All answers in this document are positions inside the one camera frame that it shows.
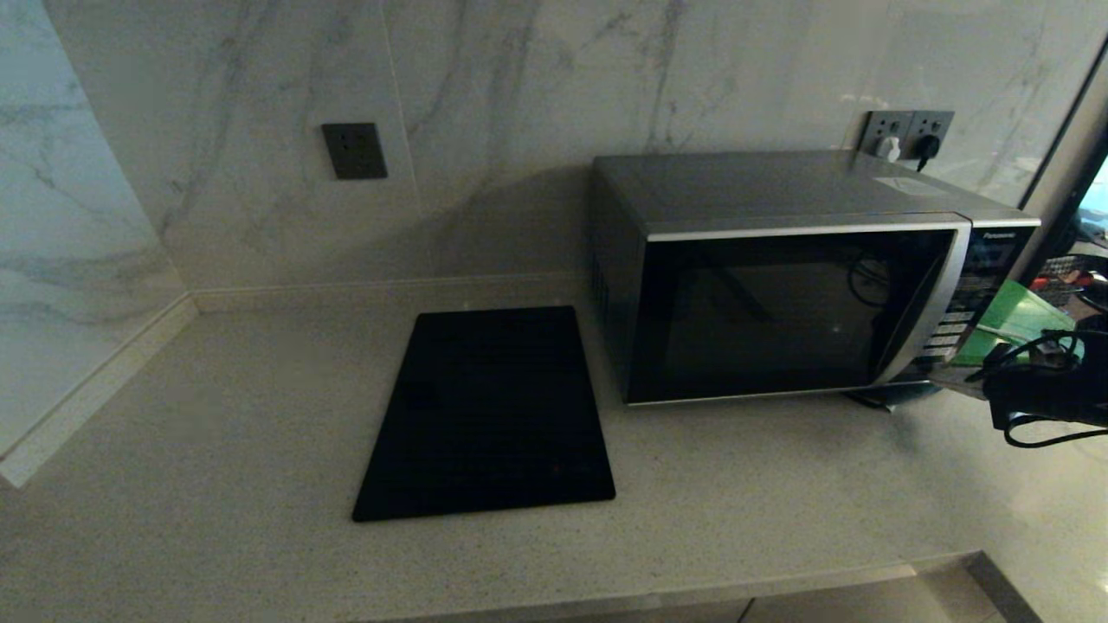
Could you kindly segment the black glass microwave door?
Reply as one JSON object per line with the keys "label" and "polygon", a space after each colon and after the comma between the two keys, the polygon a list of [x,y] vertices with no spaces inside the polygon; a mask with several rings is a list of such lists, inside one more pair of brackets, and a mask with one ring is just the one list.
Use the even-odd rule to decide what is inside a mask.
{"label": "black glass microwave door", "polygon": [[625,400],[886,385],[937,327],[967,245],[961,218],[914,229],[649,241]]}

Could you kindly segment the silver black microwave oven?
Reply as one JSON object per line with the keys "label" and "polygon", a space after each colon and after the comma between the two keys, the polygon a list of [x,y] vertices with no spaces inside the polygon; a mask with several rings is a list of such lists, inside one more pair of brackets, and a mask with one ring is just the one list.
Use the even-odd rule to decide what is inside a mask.
{"label": "silver black microwave oven", "polygon": [[957,354],[973,324],[1001,292],[1020,252],[1040,228],[1040,218],[855,152],[595,159],[587,190],[586,241],[602,334],[622,399],[630,405],[624,391],[649,241],[914,229],[958,218],[970,224],[965,261],[946,309],[917,358],[886,385],[828,394],[929,382],[927,372]]}

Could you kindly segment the green cutting board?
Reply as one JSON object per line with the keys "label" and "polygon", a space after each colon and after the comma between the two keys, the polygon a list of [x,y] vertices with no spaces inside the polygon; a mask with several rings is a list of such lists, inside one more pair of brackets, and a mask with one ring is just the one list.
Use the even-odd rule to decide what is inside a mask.
{"label": "green cutting board", "polygon": [[1017,280],[1004,280],[1001,292],[975,321],[970,336],[950,359],[953,367],[981,367],[998,344],[1018,347],[1042,337],[1042,331],[1073,331],[1076,321]]}

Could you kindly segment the white cabinet front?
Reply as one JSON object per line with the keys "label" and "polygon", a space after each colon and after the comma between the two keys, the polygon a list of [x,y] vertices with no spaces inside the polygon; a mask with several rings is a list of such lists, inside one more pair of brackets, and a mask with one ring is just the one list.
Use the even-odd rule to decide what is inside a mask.
{"label": "white cabinet front", "polygon": [[847,588],[756,598],[737,623],[1008,623],[957,559],[911,575]]}

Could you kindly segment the black induction cooktop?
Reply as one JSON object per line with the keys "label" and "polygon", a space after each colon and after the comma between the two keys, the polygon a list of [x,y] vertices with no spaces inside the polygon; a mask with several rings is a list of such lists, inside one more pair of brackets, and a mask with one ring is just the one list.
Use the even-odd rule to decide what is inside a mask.
{"label": "black induction cooktop", "polygon": [[614,497],[573,307],[416,317],[355,522]]}

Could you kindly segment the double wall socket with plugs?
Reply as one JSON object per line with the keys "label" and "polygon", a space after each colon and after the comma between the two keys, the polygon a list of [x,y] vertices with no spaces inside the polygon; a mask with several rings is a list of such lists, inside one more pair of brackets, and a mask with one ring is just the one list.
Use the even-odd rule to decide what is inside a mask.
{"label": "double wall socket with plugs", "polygon": [[874,151],[882,137],[904,137],[912,111],[871,111],[858,144],[858,151],[875,157]]}
{"label": "double wall socket with plugs", "polygon": [[941,147],[944,146],[945,137],[955,113],[953,111],[917,110],[912,113],[906,134],[901,141],[902,161],[917,162],[917,142],[920,137],[933,134],[942,139]]}

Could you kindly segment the dark single wall socket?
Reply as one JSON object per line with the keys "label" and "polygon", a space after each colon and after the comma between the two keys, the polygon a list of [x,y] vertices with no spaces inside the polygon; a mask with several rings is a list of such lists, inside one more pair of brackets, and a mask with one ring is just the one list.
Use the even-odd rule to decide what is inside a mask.
{"label": "dark single wall socket", "polygon": [[389,177],[377,124],[329,123],[322,124],[321,130],[337,180],[387,180]]}

